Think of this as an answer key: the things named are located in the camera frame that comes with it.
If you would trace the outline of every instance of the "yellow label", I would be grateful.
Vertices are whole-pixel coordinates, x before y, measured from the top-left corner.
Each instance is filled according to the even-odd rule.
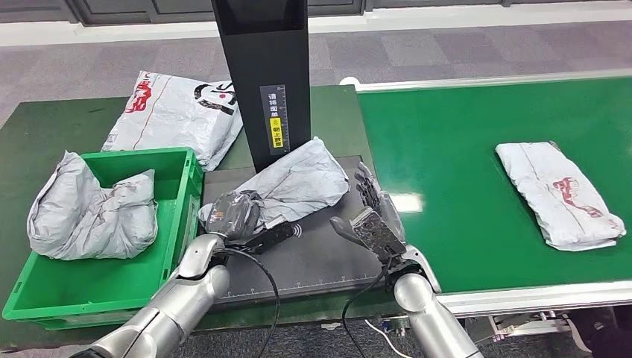
[[[281,118],[270,118],[270,132],[272,133],[272,148],[283,148],[283,133],[281,131]]]

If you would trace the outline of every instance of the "green plastic crate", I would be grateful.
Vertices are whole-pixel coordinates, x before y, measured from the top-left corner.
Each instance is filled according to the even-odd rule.
[[[128,260],[53,260],[31,252],[2,316],[48,330],[121,323],[143,307],[194,239],[203,172],[189,148],[84,154],[103,187],[155,169],[156,241]]]

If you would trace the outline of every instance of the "wifi symbol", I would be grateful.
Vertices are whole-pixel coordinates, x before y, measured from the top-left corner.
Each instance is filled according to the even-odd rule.
[[[292,225],[292,231],[296,237],[300,237],[303,234],[303,229],[298,224]]]

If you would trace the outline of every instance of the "white shipping bag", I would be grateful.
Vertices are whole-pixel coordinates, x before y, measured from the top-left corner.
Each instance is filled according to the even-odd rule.
[[[33,251],[60,260],[127,259],[156,239],[154,170],[102,189],[86,162],[66,152],[29,210]]]
[[[209,172],[224,158],[241,127],[231,81],[206,84],[141,71],[101,150],[190,147]]]
[[[333,206],[349,191],[349,178],[318,137],[243,183],[235,192],[254,190],[260,201],[259,230],[282,222],[295,222],[324,207]],[[198,218],[209,218],[212,204],[204,205]]]
[[[583,251],[616,245],[625,235],[579,168],[551,143],[496,146],[505,171],[525,197],[546,243],[558,250]]]

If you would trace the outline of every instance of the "gray carpet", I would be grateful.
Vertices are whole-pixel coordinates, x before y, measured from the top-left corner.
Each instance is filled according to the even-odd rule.
[[[350,329],[368,358],[398,356],[387,342],[363,321],[350,322]],[[190,336],[175,352],[174,358],[235,358],[256,357],[261,349],[267,328]],[[413,358],[423,357],[410,335],[401,337],[389,333],[393,345]],[[586,358],[570,334],[508,337],[497,343],[479,345],[486,358]],[[29,350],[14,354],[0,354],[2,358],[69,357],[81,350],[68,346],[59,350]],[[278,327],[268,343],[263,357],[356,358],[360,354],[342,327],[324,330],[319,324]]]
[[[632,67],[632,22],[501,28],[385,31],[310,36],[313,85],[355,76],[364,83],[471,78]],[[227,79],[219,39],[0,48],[0,126],[21,101],[127,96],[139,70]],[[368,357],[395,357],[363,322],[352,330]],[[176,357],[254,357],[265,329],[191,337]],[[420,357],[411,337],[393,337]],[[2,357],[67,357],[78,347]],[[485,345],[487,358],[583,358],[568,334],[507,338]],[[358,357],[341,328],[281,327],[266,357]]]

